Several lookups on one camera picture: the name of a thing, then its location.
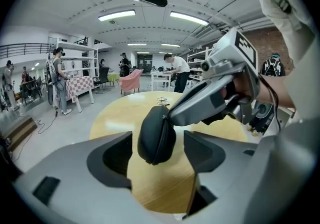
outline pink armchair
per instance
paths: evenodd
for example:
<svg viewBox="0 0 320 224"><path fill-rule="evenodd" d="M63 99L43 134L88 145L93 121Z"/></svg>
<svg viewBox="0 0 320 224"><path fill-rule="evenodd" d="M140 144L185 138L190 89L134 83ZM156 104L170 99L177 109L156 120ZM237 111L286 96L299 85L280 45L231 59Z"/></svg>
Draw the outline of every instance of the pink armchair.
<svg viewBox="0 0 320 224"><path fill-rule="evenodd" d="M142 74L143 70L135 69L131 74L125 77L120 77L119 85L121 87L121 94L122 90L124 91L124 95L126 95L126 91L129 91L131 89L134 89L134 92L136 91L136 88L140 92L140 76Z"/></svg>

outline robotic arm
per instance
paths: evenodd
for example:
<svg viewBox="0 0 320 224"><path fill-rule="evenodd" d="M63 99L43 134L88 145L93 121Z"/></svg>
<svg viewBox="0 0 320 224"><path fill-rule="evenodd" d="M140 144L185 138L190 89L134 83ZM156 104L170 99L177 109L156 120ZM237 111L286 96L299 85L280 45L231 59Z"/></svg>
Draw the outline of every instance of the robotic arm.
<svg viewBox="0 0 320 224"><path fill-rule="evenodd" d="M209 125L226 115L243 124L254 116L251 103L259 93L258 53L253 45L236 29L224 35L201 63L204 79L183 95L170 109L172 125L187 126L200 121ZM251 96L235 91L233 79L244 72ZM227 97L221 89L226 87Z"/></svg>

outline brick wall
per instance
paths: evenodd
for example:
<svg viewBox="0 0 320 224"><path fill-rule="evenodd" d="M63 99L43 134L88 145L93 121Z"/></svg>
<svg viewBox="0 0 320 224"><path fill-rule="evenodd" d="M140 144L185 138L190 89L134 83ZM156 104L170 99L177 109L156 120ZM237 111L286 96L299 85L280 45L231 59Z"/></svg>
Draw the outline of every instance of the brick wall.
<svg viewBox="0 0 320 224"><path fill-rule="evenodd" d="M285 67L285 74L287 75L292 71L294 66L289 58L288 49L281 33L276 27L250 31L244 33L244 35L258 51L260 67L272 53L278 53Z"/></svg>

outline ceiling light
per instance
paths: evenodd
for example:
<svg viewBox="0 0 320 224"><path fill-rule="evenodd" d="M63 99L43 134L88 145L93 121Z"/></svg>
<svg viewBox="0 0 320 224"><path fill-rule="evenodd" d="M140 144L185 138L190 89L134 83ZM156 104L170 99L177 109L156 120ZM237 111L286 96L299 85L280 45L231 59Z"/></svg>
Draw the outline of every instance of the ceiling light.
<svg viewBox="0 0 320 224"><path fill-rule="evenodd" d="M195 22L195 23L198 23L198 24L203 25L203 26L207 26L209 24L208 21L202 20L200 18L195 18L195 17L189 16L189 15L178 13L178 12L174 12L174 11L171 11L170 16L173 17L173 18L181 18L181 19L184 19L184 20Z"/></svg>
<svg viewBox="0 0 320 224"><path fill-rule="evenodd" d="M108 14L105 16L98 17L98 19L102 21L114 19L114 18L122 18L122 17L128 17L128 16L135 16L136 12L134 10L128 10L128 11L121 11L121 12L116 12L112 14Z"/></svg>
<svg viewBox="0 0 320 224"><path fill-rule="evenodd" d="M128 44L128 46L145 46L146 43L131 43L131 44Z"/></svg>
<svg viewBox="0 0 320 224"><path fill-rule="evenodd" d="M168 46L168 47L180 47L180 45L173 45L173 44L161 44L162 46Z"/></svg>

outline green table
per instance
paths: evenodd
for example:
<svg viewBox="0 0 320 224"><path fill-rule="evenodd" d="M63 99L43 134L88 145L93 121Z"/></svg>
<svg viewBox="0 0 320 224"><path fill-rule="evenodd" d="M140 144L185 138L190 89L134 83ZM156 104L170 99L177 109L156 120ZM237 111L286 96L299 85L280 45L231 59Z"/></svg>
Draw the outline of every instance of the green table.
<svg viewBox="0 0 320 224"><path fill-rule="evenodd" d="M118 83L118 80L120 79L120 74L118 73L108 73L108 81L110 82L110 86L111 86L111 82L113 83L113 85L115 85L115 81Z"/></svg>

